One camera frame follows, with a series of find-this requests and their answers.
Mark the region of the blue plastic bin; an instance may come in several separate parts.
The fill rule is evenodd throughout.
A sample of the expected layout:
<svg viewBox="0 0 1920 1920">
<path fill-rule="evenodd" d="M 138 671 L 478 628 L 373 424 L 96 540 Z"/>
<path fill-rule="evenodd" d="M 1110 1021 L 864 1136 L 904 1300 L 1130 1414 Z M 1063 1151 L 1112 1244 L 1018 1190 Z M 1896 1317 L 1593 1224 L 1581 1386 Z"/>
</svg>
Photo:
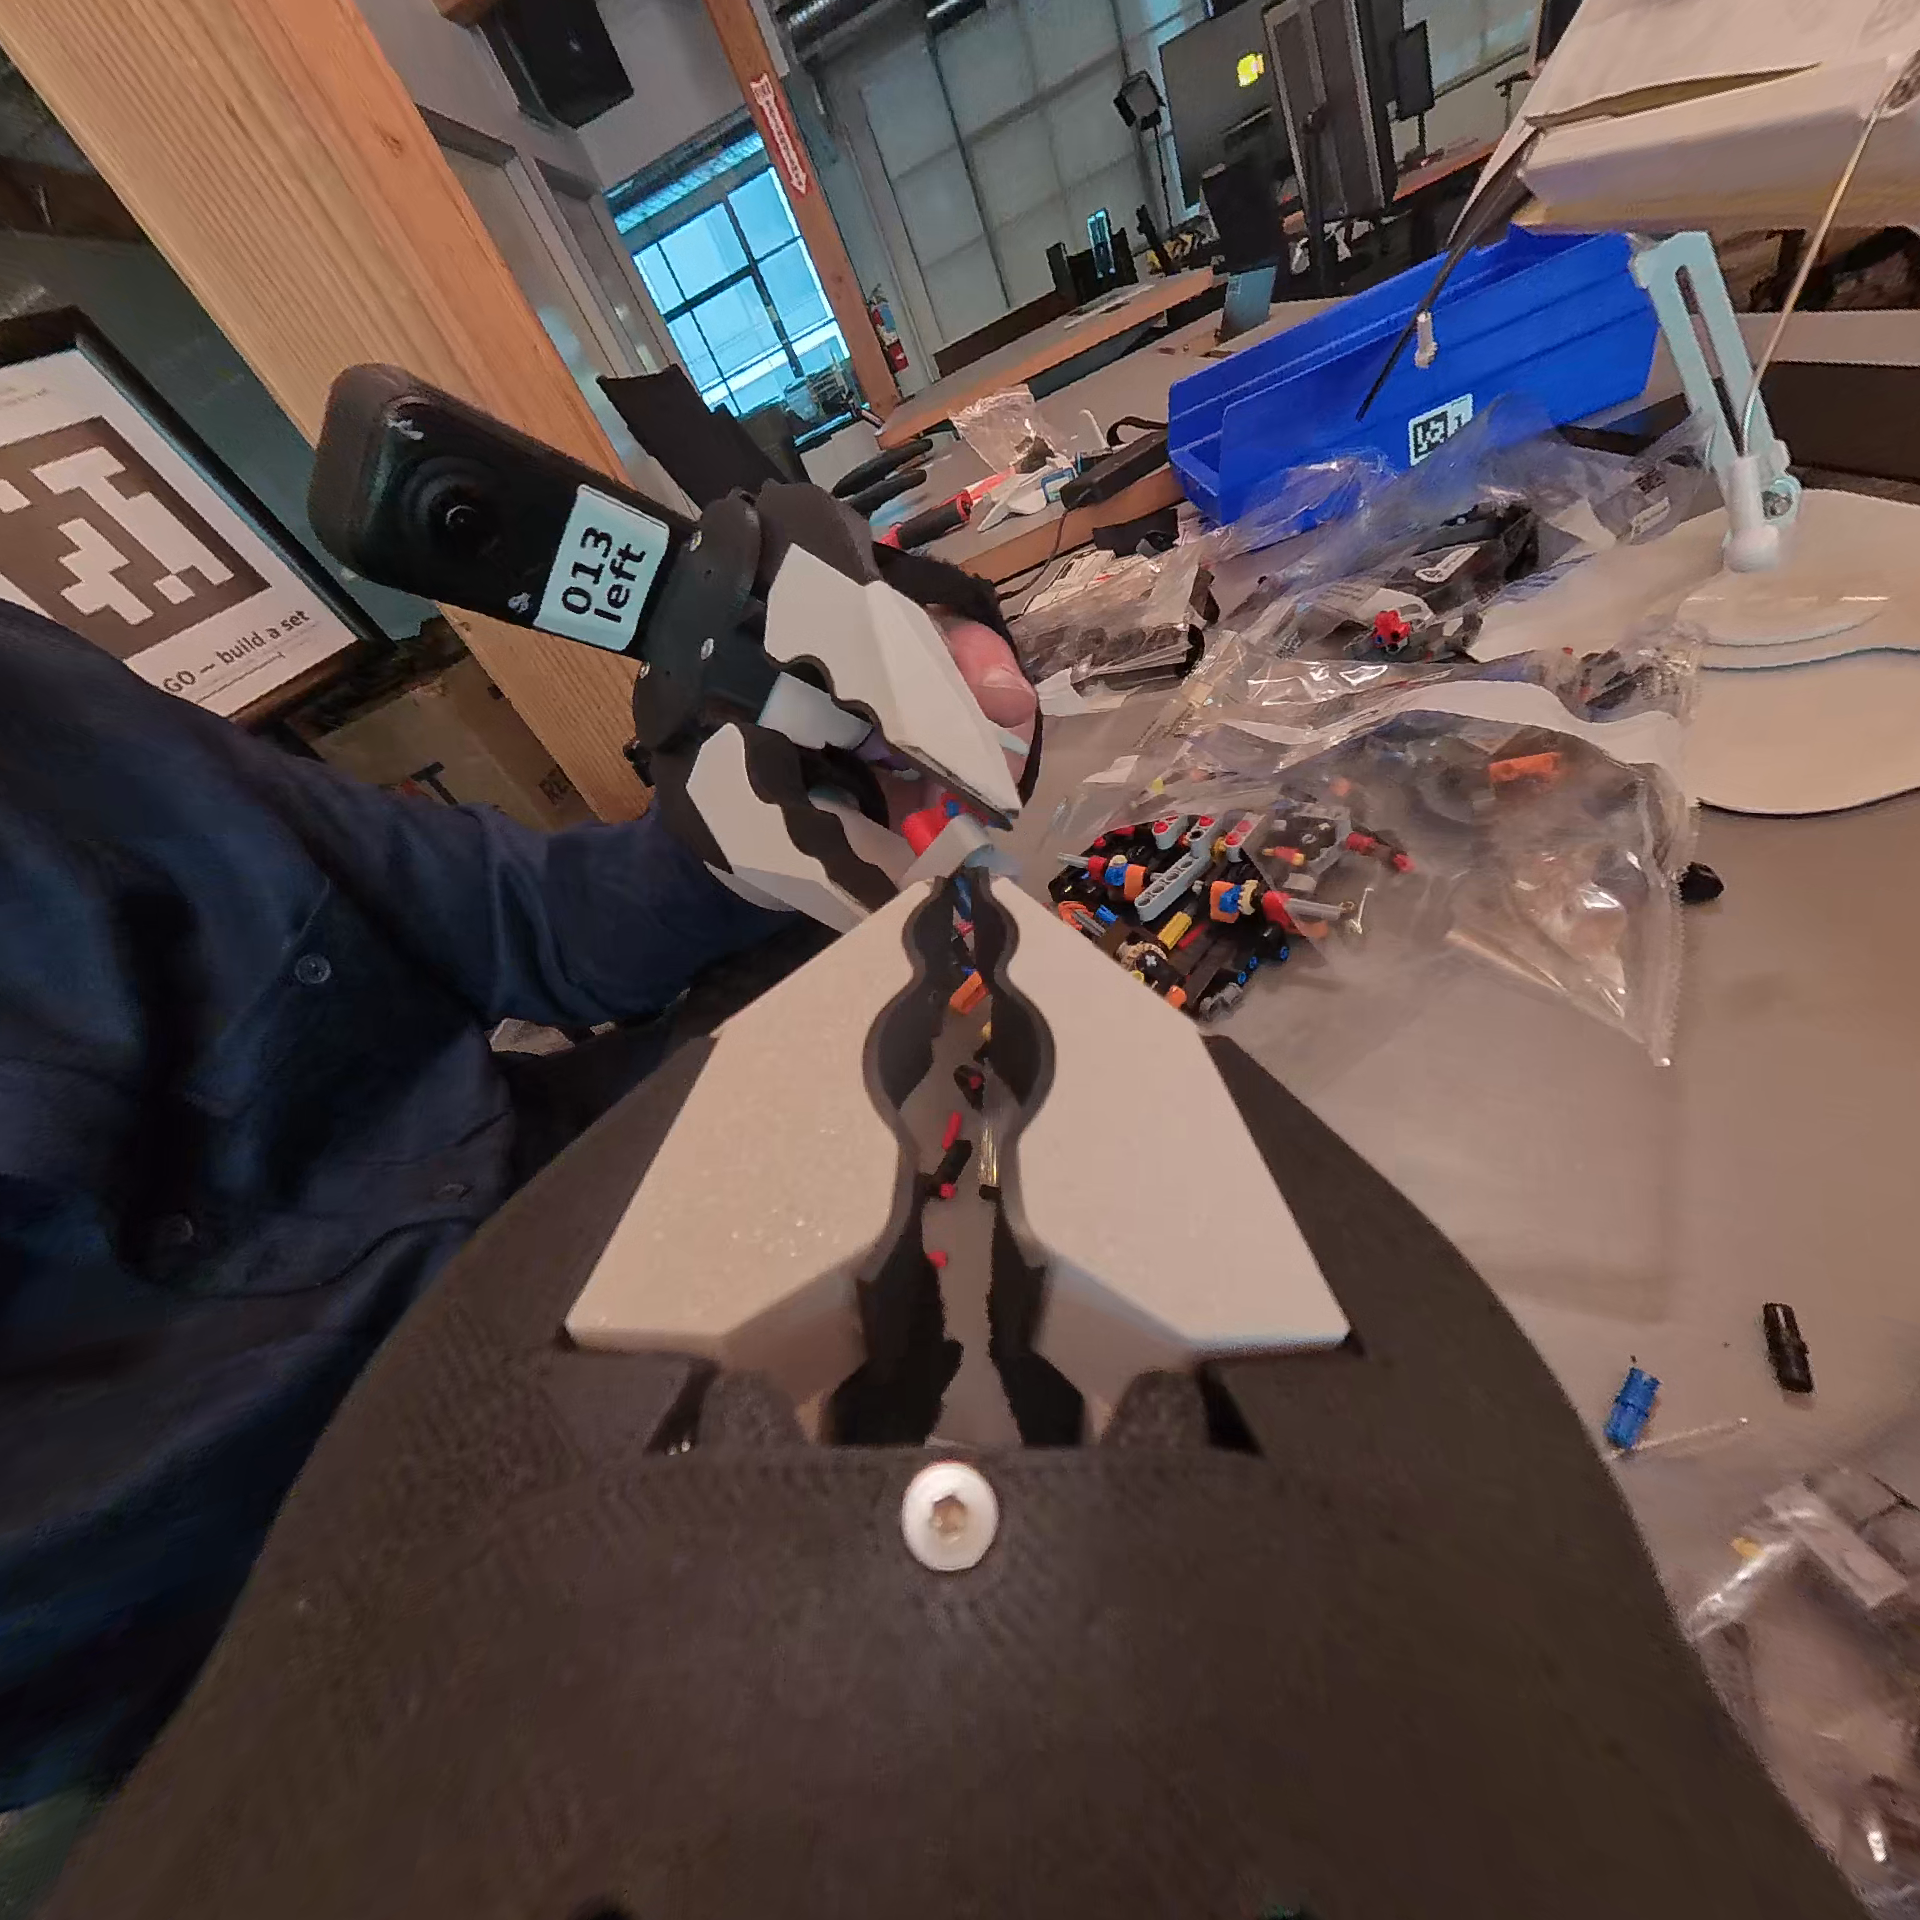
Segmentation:
<svg viewBox="0 0 1920 1920">
<path fill-rule="evenodd" d="M 1432 358 L 1397 352 L 1437 268 L 1384 279 L 1168 391 L 1168 462 L 1190 504 L 1233 522 L 1280 476 L 1344 452 L 1397 474 L 1498 399 L 1551 424 L 1642 396 L 1660 336 L 1624 234 L 1512 229 L 1465 254 L 1431 308 Z"/>
</svg>

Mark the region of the cardboard box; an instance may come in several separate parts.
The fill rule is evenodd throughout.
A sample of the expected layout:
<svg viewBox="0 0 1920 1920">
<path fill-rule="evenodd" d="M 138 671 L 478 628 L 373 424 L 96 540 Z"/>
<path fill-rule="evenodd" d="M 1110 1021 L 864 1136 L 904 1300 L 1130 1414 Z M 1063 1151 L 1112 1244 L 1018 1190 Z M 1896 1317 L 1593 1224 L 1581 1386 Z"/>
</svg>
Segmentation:
<svg viewBox="0 0 1920 1920">
<path fill-rule="evenodd" d="M 543 832 L 591 818 L 546 746 L 464 651 L 362 662 L 282 718 L 321 760 L 390 794 L 493 807 Z"/>
</svg>

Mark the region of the small clear plastic bag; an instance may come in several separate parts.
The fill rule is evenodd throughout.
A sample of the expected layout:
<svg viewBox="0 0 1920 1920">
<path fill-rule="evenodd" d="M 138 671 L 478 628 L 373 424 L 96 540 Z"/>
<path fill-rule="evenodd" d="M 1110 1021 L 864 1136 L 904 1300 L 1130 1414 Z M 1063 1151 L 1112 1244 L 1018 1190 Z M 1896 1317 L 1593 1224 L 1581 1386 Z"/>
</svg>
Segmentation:
<svg viewBox="0 0 1920 1920">
<path fill-rule="evenodd" d="M 1024 382 L 973 397 L 951 411 L 951 427 L 989 474 L 1038 474 L 1063 445 Z"/>
</svg>

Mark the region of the wooden partition panel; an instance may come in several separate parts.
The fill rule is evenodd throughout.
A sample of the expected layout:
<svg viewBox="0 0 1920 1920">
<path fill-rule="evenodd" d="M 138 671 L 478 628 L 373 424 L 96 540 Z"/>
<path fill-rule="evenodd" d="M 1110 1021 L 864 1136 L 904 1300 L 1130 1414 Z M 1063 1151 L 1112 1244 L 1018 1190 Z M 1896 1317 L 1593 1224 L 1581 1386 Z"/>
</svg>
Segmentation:
<svg viewBox="0 0 1920 1920">
<path fill-rule="evenodd" d="M 4 2 L 1 40 L 311 440 L 389 364 L 629 478 L 357 4 Z"/>
</svg>

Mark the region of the person's dark blue shirt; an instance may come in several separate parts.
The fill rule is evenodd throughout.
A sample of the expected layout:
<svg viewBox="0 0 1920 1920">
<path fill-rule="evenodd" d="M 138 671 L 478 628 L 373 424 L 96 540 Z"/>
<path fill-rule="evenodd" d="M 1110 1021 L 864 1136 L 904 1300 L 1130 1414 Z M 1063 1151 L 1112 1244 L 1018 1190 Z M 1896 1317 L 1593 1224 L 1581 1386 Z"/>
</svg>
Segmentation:
<svg viewBox="0 0 1920 1920">
<path fill-rule="evenodd" d="M 1 1805 L 102 1790 L 416 1299 L 809 926 L 657 1014 L 472 1014 L 288 754 L 46 615 L 1 632 Z"/>
</svg>

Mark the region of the black office chair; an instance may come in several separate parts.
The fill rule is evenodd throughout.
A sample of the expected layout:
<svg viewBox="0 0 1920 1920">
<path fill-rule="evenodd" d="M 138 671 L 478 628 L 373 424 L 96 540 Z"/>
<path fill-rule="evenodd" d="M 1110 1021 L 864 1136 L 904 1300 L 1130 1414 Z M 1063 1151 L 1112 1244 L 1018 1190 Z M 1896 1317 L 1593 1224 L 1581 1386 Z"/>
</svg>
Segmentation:
<svg viewBox="0 0 1920 1920">
<path fill-rule="evenodd" d="M 660 463 L 674 485 L 706 509 L 772 483 L 805 485 L 800 420 L 780 402 L 746 415 L 710 406 L 681 365 L 641 375 L 601 375 L 599 388 L 632 440 Z"/>
</svg>

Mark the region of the clear bags of parts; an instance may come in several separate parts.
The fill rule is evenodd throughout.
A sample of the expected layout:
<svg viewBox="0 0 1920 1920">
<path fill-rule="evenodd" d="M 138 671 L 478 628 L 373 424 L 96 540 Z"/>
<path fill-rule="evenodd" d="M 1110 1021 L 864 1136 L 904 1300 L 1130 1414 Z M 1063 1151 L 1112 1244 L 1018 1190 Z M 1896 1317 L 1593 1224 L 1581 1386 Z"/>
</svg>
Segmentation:
<svg viewBox="0 0 1920 1920">
<path fill-rule="evenodd" d="M 1089 772 L 1046 824 L 1052 878 L 1104 832 L 1169 811 L 1335 799 L 1399 842 L 1412 871 L 1360 859 L 1357 917 L 1261 972 L 1212 1024 L 1278 1039 L 1288 1064 L 1330 1062 L 1476 972 L 1671 1060 L 1685 965 L 1672 880 L 1694 807 L 1661 668 L 1628 671 L 1610 711 L 1528 671 L 1292 690 L 1263 711 L 1189 706 Z"/>
</svg>

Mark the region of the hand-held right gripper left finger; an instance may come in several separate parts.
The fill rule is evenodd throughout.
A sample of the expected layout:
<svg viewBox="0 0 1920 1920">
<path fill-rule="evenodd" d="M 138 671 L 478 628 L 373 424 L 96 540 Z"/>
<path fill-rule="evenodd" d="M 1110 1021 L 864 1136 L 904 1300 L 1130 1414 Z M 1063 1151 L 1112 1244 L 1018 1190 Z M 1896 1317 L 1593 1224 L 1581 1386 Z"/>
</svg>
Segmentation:
<svg viewBox="0 0 1920 1920">
<path fill-rule="evenodd" d="M 951 884 L 911 880 L 718 1026 L 566 1309 L 568 1342 L 766 1375 L 839 1442 L 930 1439 L 960 1346 L 904 1110 L 951 986 Z"/>
</svg>

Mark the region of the person's left forearm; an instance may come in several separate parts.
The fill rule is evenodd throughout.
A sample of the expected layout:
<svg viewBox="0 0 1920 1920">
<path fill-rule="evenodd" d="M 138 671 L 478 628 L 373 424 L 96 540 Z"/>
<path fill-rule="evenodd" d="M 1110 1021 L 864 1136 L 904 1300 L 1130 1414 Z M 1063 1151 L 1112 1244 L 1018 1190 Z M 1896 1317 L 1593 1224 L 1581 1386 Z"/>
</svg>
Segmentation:
<svg viewBox="0 0 1920 1920">
<path fill-rule="evenodd" d="M 330 771 L 303 794 L 342 890 L 479 1018 L 654 1018 L 710 970 L 807 927 L 713 878 L 648 816 L 541 832 Z"/>
</svg>

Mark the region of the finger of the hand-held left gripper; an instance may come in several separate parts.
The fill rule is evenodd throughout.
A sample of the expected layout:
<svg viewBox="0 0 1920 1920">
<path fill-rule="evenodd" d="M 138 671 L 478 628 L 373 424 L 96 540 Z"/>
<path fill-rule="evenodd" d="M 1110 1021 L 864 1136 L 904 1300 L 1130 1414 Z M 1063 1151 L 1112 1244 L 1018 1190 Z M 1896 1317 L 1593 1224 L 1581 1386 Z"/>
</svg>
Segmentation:
<svg viewBox="0 0 1920 1920">
<path fill-rule="evenodd" d="M 924 887 L 879 767 L 766 726 L 709 734 L 681 784 L 681 832 L 732 893 L 815 924 L 858 924 Z"/>
<path fill-rule="evenodd" d="M 823 678 L 821 701 L 858 716 L 898 757 L 1010 823 L 1017 778 L 930 612 L 895 587 L 858 582 L 791 547 L 766 599 L 761 647 L 776 671 Z"/>
</svg>

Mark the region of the black power adapter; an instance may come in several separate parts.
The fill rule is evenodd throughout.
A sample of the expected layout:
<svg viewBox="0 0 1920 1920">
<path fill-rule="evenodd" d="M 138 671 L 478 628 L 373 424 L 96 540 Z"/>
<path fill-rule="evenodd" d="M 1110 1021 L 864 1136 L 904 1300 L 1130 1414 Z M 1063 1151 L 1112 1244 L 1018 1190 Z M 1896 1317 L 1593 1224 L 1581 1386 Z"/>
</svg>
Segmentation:
<svg viewBox="0 0 1920 1920">
<path fill-rule="evenodd" d="M 1080 512 L 1104 503 L 1168 467 L 1168 427 L 1141 418 L 1122 418 L 1114 427 L 1134 427 L 1128 438 L 1108 436 L 1096 454 L 1077 462 L 1058 491 L 1063 512 Z"/>
</svg>

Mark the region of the black wall speaker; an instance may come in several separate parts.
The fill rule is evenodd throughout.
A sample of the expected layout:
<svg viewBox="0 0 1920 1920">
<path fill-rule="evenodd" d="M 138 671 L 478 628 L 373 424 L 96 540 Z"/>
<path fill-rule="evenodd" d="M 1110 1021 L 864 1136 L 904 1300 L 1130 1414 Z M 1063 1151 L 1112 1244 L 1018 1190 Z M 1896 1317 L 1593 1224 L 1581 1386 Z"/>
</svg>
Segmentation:
<svg viewBox="0 0 1920 1920">
<path fill-rule="evenodd" d="M 577 133 L 636 94 L 596 2 L 493 2 L 478 20 L 517 101 Z"/>
</svg>

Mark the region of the black monitor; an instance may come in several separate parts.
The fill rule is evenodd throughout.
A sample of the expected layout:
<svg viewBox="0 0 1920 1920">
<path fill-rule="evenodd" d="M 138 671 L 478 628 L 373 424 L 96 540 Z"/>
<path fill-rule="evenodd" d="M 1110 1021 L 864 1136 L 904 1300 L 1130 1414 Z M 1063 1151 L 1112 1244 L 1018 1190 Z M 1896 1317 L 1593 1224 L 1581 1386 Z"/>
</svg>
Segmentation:
<svg viewBox="0 0 1920 1920">
<path fill-rule="evenodd" d="M 1401 2 L 1233 4 L 1159 47 L 1184 199 L 1258 163 L 1322 224 L 1392 207 L 1397 127 L 1432 108 L 1428 31 Z"/>
</svg>

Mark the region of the light grey red lego subassembly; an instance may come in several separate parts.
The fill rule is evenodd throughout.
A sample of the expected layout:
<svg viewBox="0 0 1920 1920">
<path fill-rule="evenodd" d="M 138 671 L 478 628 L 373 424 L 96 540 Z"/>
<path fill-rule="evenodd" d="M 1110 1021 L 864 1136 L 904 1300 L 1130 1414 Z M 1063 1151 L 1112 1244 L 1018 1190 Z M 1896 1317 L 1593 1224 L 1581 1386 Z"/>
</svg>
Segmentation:
<svg viewBox="0 0 1920 1920">
<path fill-rule="evenodd" d="M 900 874 L 895 890 L 938 880 L 996 878 L 1015 880 L 1018 859 L 973 811 L 957 799 L 921 807 L 900 823 L 900 835 L 913 856 Z"/>
</svg>

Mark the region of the partly built lego engine block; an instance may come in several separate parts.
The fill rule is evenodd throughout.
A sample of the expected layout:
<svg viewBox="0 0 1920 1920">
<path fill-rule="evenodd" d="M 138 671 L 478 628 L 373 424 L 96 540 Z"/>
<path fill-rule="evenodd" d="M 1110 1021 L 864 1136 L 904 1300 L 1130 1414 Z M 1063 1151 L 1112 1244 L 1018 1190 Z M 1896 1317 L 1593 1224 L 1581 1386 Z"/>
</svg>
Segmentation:
<svg viewBox="0 0 1920 1920">
<path fill-rule="evenodd" d="M 1146 927 L 1105 904 L 1060 901 L 1053 911 L 1168 1007 L 1200 1024 L 1226 1018 L 1261 972 L 1280 970 L 1305 944 L 1302 927 L 1286 917 L 1226 924 L 1176 908 L 1162 927 Z"/>
</svg>

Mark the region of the pile of lego pieces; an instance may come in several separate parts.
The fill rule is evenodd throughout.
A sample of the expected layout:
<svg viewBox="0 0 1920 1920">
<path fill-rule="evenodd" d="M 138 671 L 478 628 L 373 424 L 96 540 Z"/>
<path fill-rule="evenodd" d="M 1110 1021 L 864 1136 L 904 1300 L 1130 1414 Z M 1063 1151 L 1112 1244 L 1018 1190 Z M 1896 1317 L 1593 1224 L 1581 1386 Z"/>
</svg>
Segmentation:
<svg viewBox="0 0 1920 1920">
<path fill-rule="evenodd" d="M 1357 917 L 1357 861 L 1409 874 L 1404 846 L 1369 832 L 1335 799 L 1286 799 L 1270 814 L 1169 811 L 1070 855 L 1046 884 L 1060 901 L 1105 904 L 1146 927 L 1181 908 L 1200 918 L 1293 918 L 1306 950 Z M 1065 986 L 1065 1064 L 1089 1064 L 1092 1090 L 1041 1125 L 1038 1172 L 1063 1172 L 1068 1199 L 1089 1199 L 1094 1252 L 1127 1254 L 1173 1286 L 1258 1279 L 1305 1259 L 1280 1203 L 1253 1192 L 1255 1150 L 1226 1141 L 1230 1106 L 1198 1085 L 1198 1021 L 1165 1006 L 1080 932 L 1096 966 L 1060 972 L 1065 941 L 1044 938 L 1046 982 Z"/>
</svg>

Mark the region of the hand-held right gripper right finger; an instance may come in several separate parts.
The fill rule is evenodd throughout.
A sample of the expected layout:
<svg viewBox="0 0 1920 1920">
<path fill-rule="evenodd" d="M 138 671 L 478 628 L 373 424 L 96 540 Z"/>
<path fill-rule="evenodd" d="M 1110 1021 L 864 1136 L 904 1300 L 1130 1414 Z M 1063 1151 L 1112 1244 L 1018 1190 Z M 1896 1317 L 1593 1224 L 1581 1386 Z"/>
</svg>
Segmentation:
<svg viewBox="0 0 1920 1920">
<path fill-rule="evenodd" d="M 1142 1375 L 1351 1338 L 1192 1021 L 1038 899 L 976 887 L 996 1218 L 989 1362 L 1025 1445 L 1078 1445 Z"/>
</svg>

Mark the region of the window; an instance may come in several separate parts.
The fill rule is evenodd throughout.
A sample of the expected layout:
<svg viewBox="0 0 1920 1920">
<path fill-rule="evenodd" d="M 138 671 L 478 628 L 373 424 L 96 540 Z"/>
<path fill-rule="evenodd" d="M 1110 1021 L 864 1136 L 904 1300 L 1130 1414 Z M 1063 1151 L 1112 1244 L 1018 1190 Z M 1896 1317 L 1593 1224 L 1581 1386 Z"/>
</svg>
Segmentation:
<svg viewBox="0 0 1920 1920">
<path fill-rule="evenodd" d="M 780 172 L 754 140 L 726 156 L 629 194 L 614 227 L 701 402 L 751 415 L 853 360 Z"/>
</svg>

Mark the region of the person's left hand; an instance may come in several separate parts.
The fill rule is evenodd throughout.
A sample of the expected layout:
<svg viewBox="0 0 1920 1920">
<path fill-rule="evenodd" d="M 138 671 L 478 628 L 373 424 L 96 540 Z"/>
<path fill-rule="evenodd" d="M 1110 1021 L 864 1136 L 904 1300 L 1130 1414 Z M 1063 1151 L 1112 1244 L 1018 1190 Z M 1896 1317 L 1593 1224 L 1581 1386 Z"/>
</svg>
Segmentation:
<svg viewBox="0 0 1920 1920">
<path fill-rule="evenodd" d="M 1039 718 L 1038 693 L 1000 632 L 948 607 L 934 611 L 945 651 L 982 716 L 1006 735 L 1030 743 Z"/>
</svg>

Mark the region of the white fiducial marker board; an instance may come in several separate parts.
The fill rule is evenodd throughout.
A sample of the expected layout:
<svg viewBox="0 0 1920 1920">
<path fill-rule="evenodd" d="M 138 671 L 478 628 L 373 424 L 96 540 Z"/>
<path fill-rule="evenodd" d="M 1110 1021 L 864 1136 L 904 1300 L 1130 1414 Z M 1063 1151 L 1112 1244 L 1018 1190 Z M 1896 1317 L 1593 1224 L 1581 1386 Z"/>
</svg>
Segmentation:
<svg viewBox="0 0 1920 1920">
<path fill-rule="evenodd" d="M 376 624 L 78 311 L 1 325 L 1 590 L 210 714 L 274 714 Z"/>
</svg>

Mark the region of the clear bag of dark parts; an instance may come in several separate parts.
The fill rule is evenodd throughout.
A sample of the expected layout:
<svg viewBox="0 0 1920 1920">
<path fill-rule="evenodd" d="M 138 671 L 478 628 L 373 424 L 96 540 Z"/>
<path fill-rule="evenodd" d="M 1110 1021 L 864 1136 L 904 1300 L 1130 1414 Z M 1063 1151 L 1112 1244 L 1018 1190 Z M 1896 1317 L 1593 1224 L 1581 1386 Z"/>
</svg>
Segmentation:
<svg viewBox="0 0 1920 1920">
<path fill-rule="evenodd" d="M 1240 516 L 1201 534 L 1220 645 L 1231 645 L 1247 662 L 1305 656 L 1401 664 L 1465 656 L 1497 597 L 1428 606 L 1406 590 L 1345 582 L 1312 592 L 1297 584 L 1322 527 L 1353 516 L 1401 474 L 1373 452 L 1297 463 Z"/>
</svg>

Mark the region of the lego instruction booklet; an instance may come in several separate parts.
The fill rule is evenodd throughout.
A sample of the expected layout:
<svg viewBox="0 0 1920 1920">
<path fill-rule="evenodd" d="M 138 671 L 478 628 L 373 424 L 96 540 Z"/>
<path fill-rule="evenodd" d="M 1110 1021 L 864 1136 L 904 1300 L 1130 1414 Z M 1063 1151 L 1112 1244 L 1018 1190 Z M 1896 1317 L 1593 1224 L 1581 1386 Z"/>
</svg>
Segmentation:
<svg viewBox="0 0 1920 1920">
<path fill-rule="evenodd" d="M 1916 2 L 1588 2 L 1452 242 L 1918 222 Z"/>
</svg>

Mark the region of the clear bag black pieces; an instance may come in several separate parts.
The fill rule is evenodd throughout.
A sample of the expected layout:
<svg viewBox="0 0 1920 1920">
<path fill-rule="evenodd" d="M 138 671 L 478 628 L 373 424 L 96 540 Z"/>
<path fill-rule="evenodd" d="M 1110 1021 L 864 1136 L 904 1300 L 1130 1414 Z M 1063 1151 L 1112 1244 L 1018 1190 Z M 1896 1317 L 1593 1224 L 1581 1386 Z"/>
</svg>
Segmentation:
<svg viewBox="0 0 1920 1920">
<path fill-rule="evenodd" d="M 1487 603 L 1537 572 L 1647 544 L 1712 503 L 1694 420 L 1639 438 L 1549 424 L 1509 397 L 1322 527 L 1297 584 Z"/>
</svg>

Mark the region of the empty clear plastic bag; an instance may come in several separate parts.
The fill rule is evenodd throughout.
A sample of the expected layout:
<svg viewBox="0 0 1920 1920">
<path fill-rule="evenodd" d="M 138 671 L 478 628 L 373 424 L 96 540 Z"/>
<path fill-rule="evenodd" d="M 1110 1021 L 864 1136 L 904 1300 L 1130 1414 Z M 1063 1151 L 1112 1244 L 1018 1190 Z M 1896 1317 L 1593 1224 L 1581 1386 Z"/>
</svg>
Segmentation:
<svg viewBox="0 0 1920 1920">
<path fill-rule="evenodd" d="M 1918 1507 L 1836 1464 L 1769 1492 L 1685 1629 L 1870 1916 L 1918 1916 Z"/>
</svg>

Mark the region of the wooden table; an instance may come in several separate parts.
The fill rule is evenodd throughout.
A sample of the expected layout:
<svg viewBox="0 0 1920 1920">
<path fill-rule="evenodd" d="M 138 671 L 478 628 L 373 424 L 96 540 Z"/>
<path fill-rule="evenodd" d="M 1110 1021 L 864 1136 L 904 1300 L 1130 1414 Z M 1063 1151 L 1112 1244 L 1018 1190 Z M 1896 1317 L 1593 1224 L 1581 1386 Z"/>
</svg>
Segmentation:
<svg viewBox="0 0 1920 1920">
<path fill-rule="evenodd" d="M 1034 326 L 903 399 L 881 420 L 878 445 L 898 448 L 921 438 L 977 397 L 1030 383 L 1032 378 L 1060 368 L 1122 334 L 1146 326 L 1174 307 L 1212 295 L 1223 285 L 1223 271 L 1174 271 L 1141 282 Z"/>
</svg>

